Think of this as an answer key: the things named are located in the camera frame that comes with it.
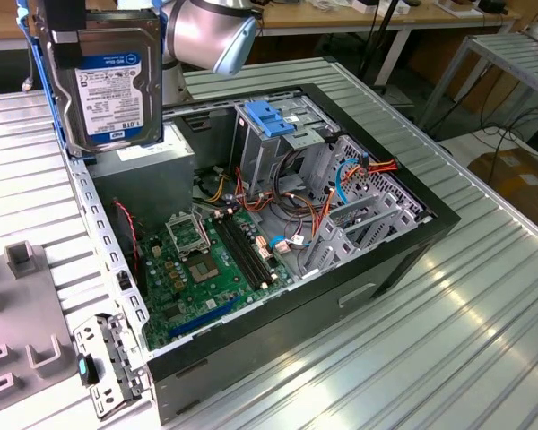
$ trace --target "hard drive label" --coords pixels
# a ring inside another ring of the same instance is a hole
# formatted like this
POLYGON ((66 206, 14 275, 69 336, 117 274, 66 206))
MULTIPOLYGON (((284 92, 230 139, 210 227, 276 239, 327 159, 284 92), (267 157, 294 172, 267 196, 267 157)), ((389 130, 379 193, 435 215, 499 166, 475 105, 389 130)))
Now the hard drive label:
POLYGON ((99 143, 129 139, 143 127, 143 94, 135 87, 142 71, 136 53, 86 56, 75 69, 88 135, 99 143))

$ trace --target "blue wire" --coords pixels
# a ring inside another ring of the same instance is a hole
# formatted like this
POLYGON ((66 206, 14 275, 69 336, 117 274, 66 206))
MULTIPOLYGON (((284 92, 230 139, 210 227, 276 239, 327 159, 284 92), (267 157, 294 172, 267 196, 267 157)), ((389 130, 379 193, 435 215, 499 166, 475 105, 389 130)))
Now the blue wire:
POLYGON ((273 240, 269 242, 269 246, 273 248, 275 245, 277 245, 278 242, 281 242, 282 240, 285 240, 285 236, 274 237, 273 240))
POLYGON ((348 201, 347 201, 347 198, 344 195, 343 189, 341 188, 341 171, 343 170, 343 167, 346 166, 347 164, 354 164, 354 163, 358 163, 358 162, 359 161, 357 159, 347 159, 337 169, 337 175, 336 175, 336 178, 334 179, 334 187, 336 188, 337 193, 339 194, 339 197, 341 197, 341 200, 345 204, 347 204, 348 201))

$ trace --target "white label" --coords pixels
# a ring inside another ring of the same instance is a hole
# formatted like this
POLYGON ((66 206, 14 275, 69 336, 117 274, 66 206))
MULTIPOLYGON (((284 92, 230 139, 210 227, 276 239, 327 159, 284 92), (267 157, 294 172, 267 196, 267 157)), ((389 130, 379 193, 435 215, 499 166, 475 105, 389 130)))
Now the white label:
POLYGON ((181 145, 185 147, 184 141, 179 139, 176 133, 175 126, 165 125, 163 127, 163 141, 162 143, 156 143, 150 146, 129 146, 121 150, 116 150, 117 156, 122 161, 128 161, 130 159, 139 159, 141 157, 147 157, 148 155, 159 154, 160 152, 173 151, 181 148, 181 145))
POLYGON ((515 168, 516 166, 520 166, 520 161, 516 157, 513 157, 511 155, 501 155, 500 159, 504 161, 505 164, 508 166, 511 166, 512 168, 515 168))
POLYGON ((538 185, 538 177, 536 175, 527 174, 527 175, 520 175, 522 179, 524 179, 524 182, 526 182, 529 185, 538 185))
POLYGON ((291 242, 295 245, 303 245, 303 240, 305 240, 305 237, 301 235, 295 235, 291 238, 291 242))
POLYGON ((142 92, 134 79, 142 71, 135 53, 86 56, 75 77, 89 136, 99 143, 125 139, 143 127, 142 92))

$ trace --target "side panel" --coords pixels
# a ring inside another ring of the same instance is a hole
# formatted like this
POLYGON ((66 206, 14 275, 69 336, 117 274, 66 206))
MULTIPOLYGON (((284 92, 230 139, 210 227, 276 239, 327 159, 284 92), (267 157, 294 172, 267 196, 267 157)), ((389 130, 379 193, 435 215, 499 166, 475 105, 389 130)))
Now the side panel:
MULTIPOLYGON (((376 296, 375 293, 386 292, 436 241, 433 238, 393 256, 226 347, 203 356, 185 369, 157 381, 153 374, 161 423, 169 422, 176 415, 317 335, 368 303, 376 296)), ((180 347, 171 351, 163 358, 175 361, 179 354, 184 353, 183 349, 180 347)))

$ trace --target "workbench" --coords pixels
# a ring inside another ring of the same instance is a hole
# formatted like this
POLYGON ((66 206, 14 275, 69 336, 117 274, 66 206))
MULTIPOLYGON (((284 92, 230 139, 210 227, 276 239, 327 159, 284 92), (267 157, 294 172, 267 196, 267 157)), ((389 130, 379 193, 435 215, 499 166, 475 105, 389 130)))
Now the workbench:
MULTIPOLYGON (((89 0, 88 5, 93 7, 101 1, 89 0)), ((264 7, 263 29, 258 32, 258 36, 369 31, 373 16, 373 13, 359 13, 350 7, 325 12, 306 1, 300 4, 270 3, 264 7)), ((403 52, 404 44, 413 30, 499 27, 499 33, 508 33, 519 18, 520 15, 513 11, 508 11, 506 15, 485 13, 483 16, 456 18, 430 0, 424 0, 420 6, 412 7, 408 14, 392 17, 387 30, 395 30, 397 34, 375 84, 385 85, 388 82, 396 61, 403 52)), ((381 22, 382 17, 379 15, 375 30, 378 30, 381 22)), ((16 26, 14 15, 0 13, 0 50, 25 48, 26 42, 16 26)))
MULTIPOLYGON (((164 428, 538 428, 538 228, 340 65, 188 73, 196 99, 313 82, 462 220, 387 294, 164 428)), ((43 244, 70 330, 113 311, 40 91, 0 96, 0 253, 43 244)), ((76 374, 0 429, 99 426, 76 374)), ((104 429, 158 428, 147 400, 104 429)))
POLYGON ((419 120, 420 128, 423 128, 432 117, 438 102, 470 52, 479 55, 481 60, 456 94, 455 100, 459 100, 471 90, 478 77, 482 75, 484 68, 489 65, 496 65, 527 86, 522 96, 514 103, 514 108, 508 114, 504 124, 515 119, 518 112, 525 106, 526 101, 535 91, 538 92, 538 41, 522 33, 468 36, 463 40, 448 68, 430 94, 419 120))

